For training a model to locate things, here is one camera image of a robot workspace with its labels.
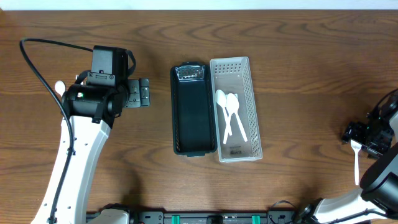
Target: table surface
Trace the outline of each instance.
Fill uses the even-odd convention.
[[[22,37],[130,49],[151,106],[124,110],[98,161],[88,211],[108,203],[166,211],[266,210],[355,189],[340,136],[398,86],[396,11],[0,12],[0,223],[30,223],[57,155],[61,115],[19,51]],[[53,85],[91,68],[91,54],[28,43]],[[248,56],[263,159],[173,152],[169,70]],[[373,163],[360,154],[360,173]]]

